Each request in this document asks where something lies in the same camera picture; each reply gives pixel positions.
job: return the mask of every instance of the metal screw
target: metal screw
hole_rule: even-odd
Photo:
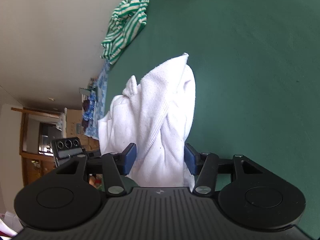
[[[124,188],[120,187],[120,186],[111,186],[111,187],[108,188],[108,191],[111,194],[120,194],[121,192],[124,191]]]
[[[210,191],[211,188],[207,186],[196,187],[196,192],[198,192],[199,194],[208,194]]]

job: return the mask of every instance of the white wall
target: white wall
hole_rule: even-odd
[[[11,107],[22,105],[4,104],[0,113],[0,184],[4,206],[14,212],[13,200],[23,188],[21,156],[19,155],[20,125],[22,113]]]
[[[4,104],[22,106],[17,100],[15,100],[3,87],[0,86],[0,111]]]
[[[27,129],[27,152],[39,152],[39,129],[40,122],[29,118]]]
[[[121,1],[0,0],[1,86],[24,106],[81,109],[78,88],[102,69],[101,42]]]
[[[4,201],[3,201],[3,196],[2,196],[2,189],[0,185],[0,213],[4,214],[6,212],[5,206],[4,206]]]

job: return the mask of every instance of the white towel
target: white towel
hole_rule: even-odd
[[[99,121],[101,154],[137,145],[129,178],[141,187],[194,187],[184,163],[184,142],[192,125],[196,85],[188,54],[151,70],[139,85],[132,76],[122,95]]]

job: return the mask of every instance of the logo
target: logo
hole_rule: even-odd
[[[156,193],[159,194],[159,195],[163,194],[164,192],[165,192],[165,191],[162,190],[162,189],[158,189],[158,190],[156,191]]]

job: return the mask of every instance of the green table surface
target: green table surface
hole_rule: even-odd
[[[320,0],[151,0],[147,14],[110,72],[106,111],[131,75],[187,52],[196,80],[187,142],[244,154],[297,186],[307,200],[299,226],[318,238]]]

